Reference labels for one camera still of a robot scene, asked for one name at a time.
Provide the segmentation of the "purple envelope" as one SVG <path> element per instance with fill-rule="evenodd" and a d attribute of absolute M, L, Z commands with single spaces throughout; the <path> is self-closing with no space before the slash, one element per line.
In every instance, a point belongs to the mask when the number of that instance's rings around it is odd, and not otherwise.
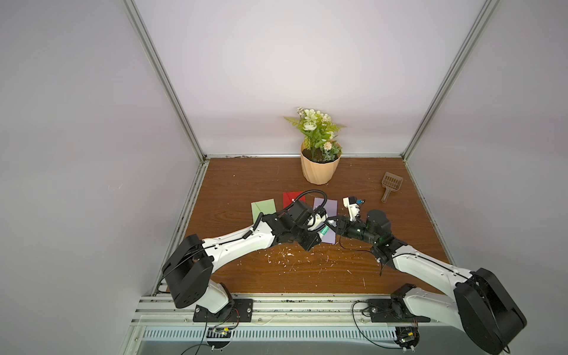
<path fill-rule="evenodd" d="M 322 198 L 315 198 L 314 199 L 314 208 L 317 208 L 323 202 Z M 328 217 L 334 217 L 337 215 L 337 201 L 335 200 L 327 200 L 326 204 L 324 205 L 324 209 L 328 215 Z M 321 235 L 319 232 L 319 236 L 321 238 L 322 243 L 332 244 L 336 243 L 337 236 L 328 229 L 328 232 L 325 235 Z"/>

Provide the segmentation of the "red envelope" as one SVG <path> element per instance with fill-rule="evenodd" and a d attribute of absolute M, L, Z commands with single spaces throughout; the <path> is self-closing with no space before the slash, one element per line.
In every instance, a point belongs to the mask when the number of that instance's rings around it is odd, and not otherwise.
<path fill-rule="evenodd" d="M 302 192 L 283 192 L 282 193 L 282 203 L 283 208 L 290 206 L 294 201 L 298 199 L 298 197 L 302 194 Z"/>

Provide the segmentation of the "green envelope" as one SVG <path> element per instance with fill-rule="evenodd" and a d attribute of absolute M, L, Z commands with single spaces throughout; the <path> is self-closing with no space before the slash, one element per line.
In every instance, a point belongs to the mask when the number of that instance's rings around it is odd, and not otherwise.
<path fill-rule="evenodd" d="M 277 212 L 275 200 L 268 199 L 251 203 L 252 220 L 255 222 L 260 214 L 268 215 Z"/>

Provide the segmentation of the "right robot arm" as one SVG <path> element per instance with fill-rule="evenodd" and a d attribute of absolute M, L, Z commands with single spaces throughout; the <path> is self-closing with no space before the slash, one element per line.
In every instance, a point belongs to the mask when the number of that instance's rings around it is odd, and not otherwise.
<path fill-rule="evenodd" d="M 370 244 L 370 252 L 387 266 L 433 286 L 436 292 L 405 284 L 391 296 L 395 318 L 427 317 L 463 331 L 488 354 L 509 352 L 509 344 L 527 319 L 497 276 L 452 266 L 395 237 L 386 214 L 371 210 L 366 220 L 331 217 L 326 225 L 340 237 Z"/>

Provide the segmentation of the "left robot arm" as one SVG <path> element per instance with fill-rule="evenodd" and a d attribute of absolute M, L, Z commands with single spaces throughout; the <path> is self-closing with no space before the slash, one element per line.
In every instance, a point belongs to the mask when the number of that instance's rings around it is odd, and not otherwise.
<path fill-rule="evenodd" d="M 222 283 L 212 275 L 232 261 L 284 243 L 298 243 L 304 250 L 321 242 L 318 229 L 327 218 L 320 205 L 312 209 L 306 202 L 294 201 L 280 212 L 260 213 L 250 227 L 216 238 L 185 238 L 162 267 L 163 278 L 174 305 L 192 305 L 213 314 L 223 313 L 234 301 Z"/>

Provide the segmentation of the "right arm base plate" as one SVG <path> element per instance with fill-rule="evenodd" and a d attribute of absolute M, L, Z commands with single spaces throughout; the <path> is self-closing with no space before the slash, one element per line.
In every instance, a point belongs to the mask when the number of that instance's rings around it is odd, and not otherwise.
<path fill-rule="evenodd" d="M 412 314 L 399 300 L 379 298 L 366 300 L 365 303 L 371 322 L 429 323 L 431 321 L 429 317 Z"/>

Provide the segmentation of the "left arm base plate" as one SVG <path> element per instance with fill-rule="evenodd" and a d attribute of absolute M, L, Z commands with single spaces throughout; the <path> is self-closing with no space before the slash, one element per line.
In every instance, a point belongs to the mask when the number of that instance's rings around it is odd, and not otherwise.
<path fill-rule="evenodd" d="M 195 323 L 251 322 L 254 300 L 233 299 L 217 313 L 197 306 L 192 321 Z"/>

